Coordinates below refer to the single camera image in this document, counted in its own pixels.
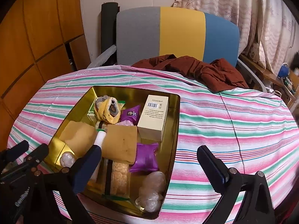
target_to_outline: silver screw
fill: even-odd
[[[264,173],[262,171],[258,171],[258,176],[263,177]]]
[[[37,170],[37,171],[34,172],[35,176],[39,176],[40,174],[41,174],[41,171],[39,171],[39,170]]]
[[[64,167],[63,169],[61,169],[62,173],[68,173],[70,171],[70,169],[68,167]]]
[[[237,173],[237,170],[234,168],[234,167],[231,167],[229,169],[229,172],[232,173],[232,174],[236,174]]]

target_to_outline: reddish-brown garment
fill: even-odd
[[[241,73],[224,58],[208,64],[187,55],[179,58],[174,55],[161,55],[141,60],[132,66],[179,72],[183,76],[203,82],[212,92],[230,90],[236,87],[249,88]]]

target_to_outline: striped tablecloth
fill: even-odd
[[[119,214],[79,195],[96,223],[202,223],[220,197],[196,160],[197,148],[203,144],[227,167],[247,174],[263,171],[274,208],[291,190],[299,167],[299,130],[280,98],[239,88],[211,93],[177,73],[129,66],[86,69],[48,81],[12,127],[9,147],[22,140],[30,144],[18,162],[41,143],[48,144],[68,112],[95,85],[144,88],[181,97],[174,169],[159,217],[143,220]],[[44,173],[50,172],[44,163],[40,166]],[[233,222],[243,194],[226,223]],[[59,193],[55,196],[68,217]]]

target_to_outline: pink plastic wrapper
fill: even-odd
[[[134,125],[138,124],[140,114],[139,114],[140,105],[137,105],[130,109],[125,109],[121,112],[121,121],[129,120]]]
[[[155,172],[159,170],[155,151],[158,149],[158,143],[144,145],[137,143],[136,160],[129,172]]]
[[[116,125],[126,125],[126,126],[133,126],[133,123],[129,120],[124,120],[124,121],[121,121],[119,123],[116,123]]]

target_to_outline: metallic gold box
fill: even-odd
[[[159,150],[156,153],[156,158],[160,171],[165,173],[166,176],[167,187],[165,192],[163,193],[163,196],[165,197],[174,165],[176,146],[178,140],[180,97],[175,94],[128,87],[94,86],[90,88],[86,92],[86,94],[76,103],[73,109],[69,112],[67,117],[64,119],[64,121],[58,128],[56,134],[53,136],[49,144],[49,155],[45,158],[45,162],[54,171],[58,171],[62,168],[59,162],[61,155],[66,151],[72,152],[71,149],[64,142],[59,140],[62,131],[71,120],[76,122],[85,122],[89,125],[95,126],[95,122],[89,119],[87,113],[95,98],[103,95],[115,97],[117,100],[126,101],[126,104],[123,107],[123,109],[131,108],[136,105],[141,105],[140,113],[142,112],[148,95],[168,97],[168,112],[163,140],[161,143],[159,143]],[[139,139],[138,141],[143,144],[153,143],[153,141],[147,139]],[[112,210],[135,217],[153,220],[159,216],[160,210],[154,213],[147,213],[144,212],[142,208],[138,208],[135,205],[135,200],[138,198],[139,187],[141,187],[142,181],[145,177],[146,175],[140,173],[131,173],[129,201],[116,201],[106,199],[101,195],[100,191],[97,190],[95,188],[95,185],[93,185],[91,182],[87,184],[83,194],[88,196],[93,201]]]

